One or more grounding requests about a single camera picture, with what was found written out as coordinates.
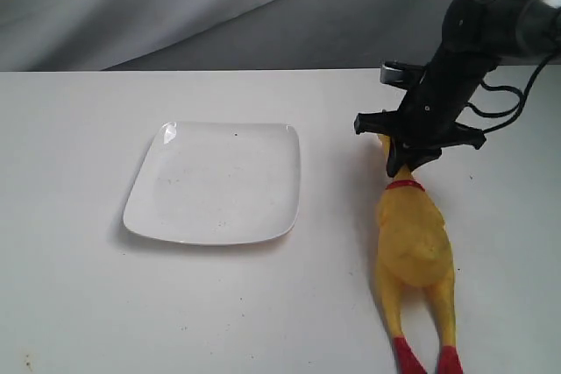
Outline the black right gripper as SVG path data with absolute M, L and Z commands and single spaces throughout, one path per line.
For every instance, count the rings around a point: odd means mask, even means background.
M 440 47 L 398 109 L 358 114 L 355 131 L 390 137 L 386 171 L 391 178 L 439 159 L 446 147 L 469 145 L 478 150 L 486 142 L 483 131 L 457 119 L 486 74 L 497 66 L 495 56 Z

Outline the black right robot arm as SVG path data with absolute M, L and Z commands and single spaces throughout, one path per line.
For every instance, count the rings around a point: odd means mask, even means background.
M 560 0 L 453 0 L 426 65 L 383 63 L 381 83 L 405 92 L 398 109 L 360 113 L 354 129 L 389 137 L 390 177 L 438 159 L 446 147 L 479 149 L 489 131 L 458 116 L 486 75 L 505 59 L 538 58 L 546 66 L 559 54 Z

